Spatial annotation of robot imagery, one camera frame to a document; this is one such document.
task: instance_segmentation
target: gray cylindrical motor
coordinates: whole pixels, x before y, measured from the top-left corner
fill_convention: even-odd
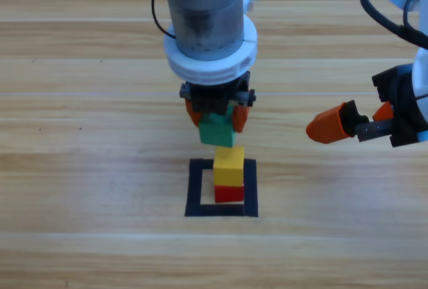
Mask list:
[[[195,60],[220,60],[243,43],[243,0],[168,0],[178,49]]]

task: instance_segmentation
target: wooden table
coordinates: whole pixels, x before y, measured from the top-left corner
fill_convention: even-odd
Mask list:
[[[1,289],[428,288],[427,146],[305,133],[348,100],[374,114],[371,76],[415,55],[358,0],[259,0],[250,14],[257,102],[237,143],[257,159],[258,219],[184,217],[189,159],[214,148],[150,0],[0,9]]]

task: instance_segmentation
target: black tape square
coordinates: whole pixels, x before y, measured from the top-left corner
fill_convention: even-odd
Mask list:
[[[243,204],[202,204],[202,176],[212,170],[214,160],[191,159],[187,191],[186,217],[258,217],[257,162],[244,160]]]

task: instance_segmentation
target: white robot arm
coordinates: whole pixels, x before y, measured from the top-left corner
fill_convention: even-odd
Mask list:
[[[379,13],[369,0],[360,0],[364,10],[381,26],[419,47],[412,64],[399,65],[372,77],[384,104],[373,116],[361,116],[354,101],[323,112],[308,125],[308,136],[330,144],[357,136],[359,141],[390,136],[393,147],[428,140],[428,0],[389,0],[403,10],[397,25]],[[419,30],[407,20],[419,11]]]
[[[241,132],[255,92],[249,69],[257,55],[257,29],[246,15],[254,0],[168,0],[172,24],[164,33],[171,70],[185,82],[180,97],[198,126],[205,115],[228,116]]]

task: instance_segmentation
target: stacked blocks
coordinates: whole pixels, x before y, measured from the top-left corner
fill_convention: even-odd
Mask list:
[[[228,106],[225,116],[204,114],[199,121],[201,143],[219,147],[233,147],[236,132],[232,123],[233,106]]]
[[[243,147],[217,147],[213,165],[216,203],[243,201],[244,156]]]

